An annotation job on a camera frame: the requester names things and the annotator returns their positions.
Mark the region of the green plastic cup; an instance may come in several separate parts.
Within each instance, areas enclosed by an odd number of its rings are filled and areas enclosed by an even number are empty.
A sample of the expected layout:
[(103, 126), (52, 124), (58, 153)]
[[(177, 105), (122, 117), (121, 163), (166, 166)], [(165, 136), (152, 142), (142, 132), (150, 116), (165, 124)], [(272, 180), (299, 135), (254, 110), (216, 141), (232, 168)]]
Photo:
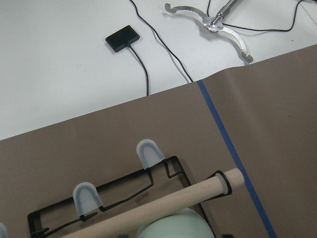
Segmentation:
[(194, 210), (185, 208), (138, 229), (137, 238), (213, 238), (206, 221)]

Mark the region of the black flat sensor pad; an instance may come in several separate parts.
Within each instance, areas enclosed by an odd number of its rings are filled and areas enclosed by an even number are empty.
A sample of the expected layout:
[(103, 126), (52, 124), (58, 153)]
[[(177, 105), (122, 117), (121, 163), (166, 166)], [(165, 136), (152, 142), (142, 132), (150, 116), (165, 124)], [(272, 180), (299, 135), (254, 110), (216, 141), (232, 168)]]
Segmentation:
[(140, 35), (127, 25), (105, 38), (107, 44), (117, 53), (140, 39)]

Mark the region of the metal serrated tongs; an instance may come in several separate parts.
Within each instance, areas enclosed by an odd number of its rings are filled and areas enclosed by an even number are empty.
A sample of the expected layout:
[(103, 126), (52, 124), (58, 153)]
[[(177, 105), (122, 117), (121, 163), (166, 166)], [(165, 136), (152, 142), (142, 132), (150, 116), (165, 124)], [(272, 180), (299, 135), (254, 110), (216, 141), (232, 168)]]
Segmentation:
[(235, 5), (236, 0), (229, 0), (218, 12), (215, 16), (210, 17), (207, 16), (206, 13), (201, 10), (191, 7), (191, 6), (175, 6), (171, 7), (169, 3), (164, 5), (164, 8), (167, 12), (175, 14), (177, 11), (187, 10), (196, 13), (202, 19), (202, 25), (204, 28), (208, 29), (213, 33), (226, 33), (232, 36), (235, 39), (237, 46), (240, 49), (241, 57), (248, 63), (253, 62), (253, 57), (248, 53), (247, 45), (245, 44), (242, 37), (234, 30), (224, 26), (222, 20), (229, 14), (232, 7)]

